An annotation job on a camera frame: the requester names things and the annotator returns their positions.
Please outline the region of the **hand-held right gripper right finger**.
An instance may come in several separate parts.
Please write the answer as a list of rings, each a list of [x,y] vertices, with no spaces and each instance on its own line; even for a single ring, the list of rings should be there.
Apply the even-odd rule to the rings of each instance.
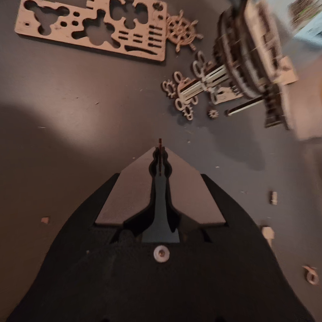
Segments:
[[[226,224],[202,175],[168,148],[163,150],[167,220],[172,232]]]

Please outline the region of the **small keyhole wooden piece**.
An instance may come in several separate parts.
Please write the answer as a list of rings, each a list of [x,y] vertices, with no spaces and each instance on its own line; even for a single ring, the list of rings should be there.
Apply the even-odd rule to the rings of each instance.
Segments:
[[[270,226],[262,226],[261,233],[267,241],[270,248],[272,248],[272,241],[275,239],[275,232]]]

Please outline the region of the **wooden mechanical model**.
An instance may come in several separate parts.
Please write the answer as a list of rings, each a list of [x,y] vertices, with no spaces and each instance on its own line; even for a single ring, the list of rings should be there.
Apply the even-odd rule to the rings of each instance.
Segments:
[[[276,22],[266,1],[236,1],[221,13],[213,47],[215,61],[206,61],[202,51],[192,63],[194,79],[174,72],[174,81],[161,84],[175,108],[193,119],[198,95],[208,93],[213,106],[239,98],[263,97],[264,127],[294,128],[287,85],[298,81],[288,56],[282,53]]]

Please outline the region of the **folded model instruction booklet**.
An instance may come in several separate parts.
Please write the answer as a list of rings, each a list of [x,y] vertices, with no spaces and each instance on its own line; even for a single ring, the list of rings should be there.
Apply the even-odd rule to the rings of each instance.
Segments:
[[[295,36],[322,10],[321,0],[296,0],[288,5],[292,35]]]

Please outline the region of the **thin wooden strip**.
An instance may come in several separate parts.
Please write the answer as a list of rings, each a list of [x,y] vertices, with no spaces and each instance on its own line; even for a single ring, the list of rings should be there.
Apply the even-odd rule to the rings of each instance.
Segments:
[[[255,106],[255,105],[259,104],[259,103],[263,103],[263,102],[264,102],[263,97],[257,97],[255,99],[249,100],[248,102],[242,103],[242,104],[238,105],[237,107],[234,107],[234,108],[226,110],[224,112],[224,115],[226,117],[229,117],[229,116],[231,116],[233,114],[236,114],[238,112],[241,112],[243,110],[246,110],[246,109],[248,109],[250,107],[253,107],[253,106]]]

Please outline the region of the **punched-out plywood sheet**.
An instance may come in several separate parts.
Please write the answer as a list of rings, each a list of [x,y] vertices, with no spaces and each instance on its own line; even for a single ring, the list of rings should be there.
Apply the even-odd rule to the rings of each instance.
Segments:
[[[125,17],[118,20],[112,18],[110,2],[86,1],[86,8],[81,8],[59,2],[21,1],[14,31],[21,36],[163,62],[166,57],[167,3],[151,0],[133,1],[134,9],[137,6],[146,7],[147,22],[142,23],[135,18],[134,28],[129,29],[126,27]],[[57,14],[57,20],[50,25],[50,34],[43,34],[42,24],[33,11],[35,7]],[[95,45],[89,39],[85,23],[97,21],[99,14],[104,14],[104,26],[112,27],[111,39],[115,45],[108,41]]]

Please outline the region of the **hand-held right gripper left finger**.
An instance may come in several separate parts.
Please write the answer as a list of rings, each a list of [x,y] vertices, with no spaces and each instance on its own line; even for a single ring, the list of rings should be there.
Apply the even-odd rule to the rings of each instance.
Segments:
[[[156,163],[153,147],[121,171],[95,220],[97,226],[126,229],[138,236],[152,224]]]

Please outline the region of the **wooden ship wheel part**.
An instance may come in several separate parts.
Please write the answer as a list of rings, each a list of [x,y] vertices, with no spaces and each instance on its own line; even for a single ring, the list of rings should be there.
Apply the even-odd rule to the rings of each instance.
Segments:
[[[166,39],[175,45],[175,52],[179,54],[181,47],[188,46],[192,51],[196,50],[194,40],[202,40],[204,35],[198,33],[196,25],[198,20],[189,21],[183,15],[183,10],[177,15],[167,14]]]

